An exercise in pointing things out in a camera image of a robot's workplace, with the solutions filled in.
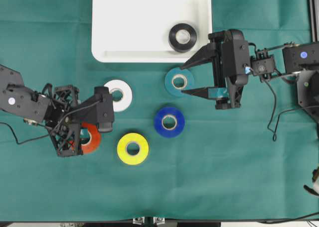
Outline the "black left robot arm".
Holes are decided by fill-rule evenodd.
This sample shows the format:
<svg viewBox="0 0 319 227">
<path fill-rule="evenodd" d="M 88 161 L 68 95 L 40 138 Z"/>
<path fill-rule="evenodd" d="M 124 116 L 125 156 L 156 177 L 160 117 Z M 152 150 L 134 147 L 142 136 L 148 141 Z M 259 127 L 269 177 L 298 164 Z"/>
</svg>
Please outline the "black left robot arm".
<svg viewBox="0 0 319 227">
<path fill-rule="evenodd" d="M 73 85 L 53 88 L 47 83 L 41 92 L 25 86 L 20 72 L 0 67 L 0 109 L 22 117 L 29 125 L 39 125 L 48 132 L 58 156 L 82 155 L 81 125 L 76 117 L 94 107 L 94 100 L 81 107 L 79 89 Z"/>
</svg>

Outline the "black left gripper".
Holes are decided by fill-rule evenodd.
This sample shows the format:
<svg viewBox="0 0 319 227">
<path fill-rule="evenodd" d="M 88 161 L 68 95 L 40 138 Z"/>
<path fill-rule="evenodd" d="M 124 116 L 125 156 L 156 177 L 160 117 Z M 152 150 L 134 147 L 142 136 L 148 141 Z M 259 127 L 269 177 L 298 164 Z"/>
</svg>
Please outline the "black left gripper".
<svg viewBox="0 0 319 227">
<path fill-rule="evenodd" d="M 73 85 L 54 88 L 52 110 L 45 127 L 59 157 L 83 155 L 81 128 L 84 123 L 96 125 L 100 95 L 94 94 L 83 103 L 78 102 L 79 89 Z"/>
</svg>

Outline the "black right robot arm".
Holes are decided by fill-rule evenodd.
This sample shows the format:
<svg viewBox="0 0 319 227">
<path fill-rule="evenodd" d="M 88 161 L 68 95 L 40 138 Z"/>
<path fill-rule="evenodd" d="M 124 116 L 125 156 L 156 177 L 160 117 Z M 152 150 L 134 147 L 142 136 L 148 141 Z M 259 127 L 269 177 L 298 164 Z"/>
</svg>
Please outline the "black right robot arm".
<svg viewBox="0 0 319 227">
<path fill-rule="evenodd" d="M 261 81 L 281 78 L 296 84 L 299 106 L 315 121 L 319 120 L 319 44 L 295 44 L 293 42 L 275 46 L 281 49 L 284 73 L 276 68 L 275 58 L 269 54 L 271 48 L 255 49 L 249 53 L 251 42 L 245 40 L 237 29 L 214 32 L 208 35 L 209 43 L 191 56 L 181 69 L 205 63 L 213 66 L 214 87 L 185 90 L 185 94 L 215 100 L 217 110 L 234 109 L 240 101 L 249 75 Z"/>
</svg>

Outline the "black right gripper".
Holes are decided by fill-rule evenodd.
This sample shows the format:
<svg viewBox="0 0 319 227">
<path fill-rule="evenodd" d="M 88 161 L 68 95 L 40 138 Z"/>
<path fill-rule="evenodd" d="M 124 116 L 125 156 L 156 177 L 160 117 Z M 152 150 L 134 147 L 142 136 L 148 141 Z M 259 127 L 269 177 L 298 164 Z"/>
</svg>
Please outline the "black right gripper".
<svg viewBox="0 0 319 227">
<path fill-rule="evenodd" d="M 240 108 L 244 86 L 250 68 L 249 44 L 237 29 L 208 35 L 210 43 L 202 46 L 183 65 L 181 70 L 212 62 L 214 87 L 182 90 L 184 94 L 216 100 L 217 110 Z"/>
</svg>

